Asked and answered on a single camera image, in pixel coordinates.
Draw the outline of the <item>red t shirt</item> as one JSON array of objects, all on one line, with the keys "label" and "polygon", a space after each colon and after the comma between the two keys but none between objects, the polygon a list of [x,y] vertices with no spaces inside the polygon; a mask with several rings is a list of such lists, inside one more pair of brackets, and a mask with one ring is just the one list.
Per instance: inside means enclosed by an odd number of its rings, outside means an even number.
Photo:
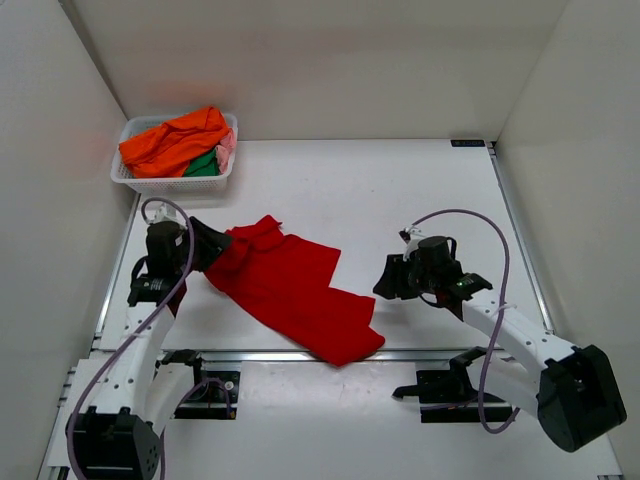
[{"label": "red t shirt", "polygon": [[384,345],[371,327],[375,299],[330,286],[339,249],[284,234],[270,215],[227,233],[230,248],[205,276],[263,325],[334,367]]}]

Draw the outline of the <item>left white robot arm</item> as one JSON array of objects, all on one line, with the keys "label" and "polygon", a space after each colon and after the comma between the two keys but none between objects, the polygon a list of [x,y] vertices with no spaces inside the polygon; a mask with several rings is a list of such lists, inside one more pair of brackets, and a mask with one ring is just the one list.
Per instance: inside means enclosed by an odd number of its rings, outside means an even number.
[{"label": "left white robot arm", "polygon": [[81,393],[66,426],[69,460],[80,479],[153,479],[162,434],[184,397],[208,389],[197,352],[161,353],[186,293],[232,238],[196,218],[148,224],[146,253],[132,268],[120,345]]}]

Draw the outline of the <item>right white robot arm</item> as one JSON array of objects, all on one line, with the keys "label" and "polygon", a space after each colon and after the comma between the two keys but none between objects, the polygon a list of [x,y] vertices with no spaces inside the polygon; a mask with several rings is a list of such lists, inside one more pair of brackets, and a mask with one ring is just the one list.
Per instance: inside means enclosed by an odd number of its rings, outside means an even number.
[{"label": "right white robot arm", "polygon": [[434,308],[486,334],[499,347],[473,347],[452,358],[448,370],[413,386],[396,399],[421,397],[433,405],[472,402],[485,392],[536,418],[560,449],[575,452],[627,419],[606,353],[578,347],[502,305],[492,285],[464,272],[451,237],[400,234],[402,254],[388,255],[374,294],[387,300],[426,299]]}]

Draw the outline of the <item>green t shirt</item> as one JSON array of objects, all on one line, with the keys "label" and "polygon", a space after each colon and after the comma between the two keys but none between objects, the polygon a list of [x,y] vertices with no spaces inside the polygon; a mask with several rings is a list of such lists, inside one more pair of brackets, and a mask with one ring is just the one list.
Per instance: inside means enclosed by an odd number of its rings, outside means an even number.
[{"label": "green t shirt", "polygon": [[183,173],[184,177],[208,177],[218,176],[220,169],[217,161],[216,150],[209,152],[193,159]]}]

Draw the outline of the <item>pink t shirt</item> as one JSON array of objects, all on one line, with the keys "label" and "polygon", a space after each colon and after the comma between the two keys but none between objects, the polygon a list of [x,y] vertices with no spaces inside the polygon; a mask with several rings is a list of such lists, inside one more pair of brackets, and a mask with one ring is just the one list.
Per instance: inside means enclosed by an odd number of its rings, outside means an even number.
[{"label": "pink t shirt", "polygon": [[227,172],[230,164],[230,157],[234,153],[236,145],[237,137],[234,129],[230,129],[229,132],[216,145],[215,155],[220,175]]}]

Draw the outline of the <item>white plastic basket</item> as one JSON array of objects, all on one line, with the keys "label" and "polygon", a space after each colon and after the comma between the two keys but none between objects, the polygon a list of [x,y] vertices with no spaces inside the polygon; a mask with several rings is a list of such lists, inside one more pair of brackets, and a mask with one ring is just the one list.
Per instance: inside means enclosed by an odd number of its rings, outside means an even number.
[{"label": "white plastic basket", "polygon": [[[129,140],[138,134],[144,133],[147,130],[157,127],[174,118],[177,118],[177,115],[149,115],[133,117],[125,124],[124,129],[120,134],[119,142]],[[236,153],[237,147],[234,147],[229,154],[225,172],[217,176],[135,178],[130,170],[122,163],[119,147],[116,147],[116,151],[112,159],[110,177],[114,183],[126,185],[135,192],[143,195],[214,194],[215,192],[222,191],[226,188],[227,181],[233,171]]]}]

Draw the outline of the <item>orange t shirt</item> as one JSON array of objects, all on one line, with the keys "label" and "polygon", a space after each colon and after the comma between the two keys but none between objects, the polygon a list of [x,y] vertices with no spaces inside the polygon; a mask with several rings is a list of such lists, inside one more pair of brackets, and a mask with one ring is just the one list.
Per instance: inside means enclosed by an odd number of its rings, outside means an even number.
[{"label": "orange t shirt", "polygon": [[178,178],[231,132],[222,112],[208,106],[166,120],[121,142],[118,149],[135,178]]}]

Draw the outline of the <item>blue table label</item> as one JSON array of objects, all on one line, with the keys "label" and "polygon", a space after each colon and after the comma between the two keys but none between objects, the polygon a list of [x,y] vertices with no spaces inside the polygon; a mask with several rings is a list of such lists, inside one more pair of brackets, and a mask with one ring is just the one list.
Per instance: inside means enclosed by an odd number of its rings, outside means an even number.
[{"label": "blue table label", "polygon": [[451,139],[453,148],[484,148],[485,142],[479,139]]}]

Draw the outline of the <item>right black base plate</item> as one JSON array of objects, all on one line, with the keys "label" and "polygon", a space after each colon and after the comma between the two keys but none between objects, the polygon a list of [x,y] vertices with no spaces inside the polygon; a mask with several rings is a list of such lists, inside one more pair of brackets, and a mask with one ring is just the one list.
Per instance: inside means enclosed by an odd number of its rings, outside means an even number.
[{"label": "right black base plate", "polygon": [[448,370],[418,370],[415,384],[397,387],[392,397],[417,399],[422,424],[480,424],[477,392]]}]

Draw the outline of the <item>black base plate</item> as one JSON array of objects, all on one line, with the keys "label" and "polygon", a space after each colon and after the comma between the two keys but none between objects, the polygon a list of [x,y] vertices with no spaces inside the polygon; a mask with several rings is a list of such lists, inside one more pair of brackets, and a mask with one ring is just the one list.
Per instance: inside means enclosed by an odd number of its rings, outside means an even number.
[{"label": "black base plate", "polygon": [[418,370],[415,384],[397,387],[392,397],[417,399],[422,424],[480,424],[477,392],[448,370]]},{"label": "black base plate", "polygon": [[219,420],[237,418],[241,367],[239,363],[206,362],[202,380],[208,379],[184,400],[174,412],[176,420]]}]

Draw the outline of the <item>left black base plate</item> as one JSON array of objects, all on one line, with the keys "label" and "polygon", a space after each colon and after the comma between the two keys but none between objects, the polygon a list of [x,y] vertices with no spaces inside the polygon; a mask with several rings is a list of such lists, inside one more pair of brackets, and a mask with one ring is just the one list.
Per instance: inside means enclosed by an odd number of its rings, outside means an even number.
[{"label": "left black base plate", "polygon": [[239,363],[206,362],[202,380],[208,379],[184,400],[174,412],[176,420],[219,420],[237,418],[241,367]]}]

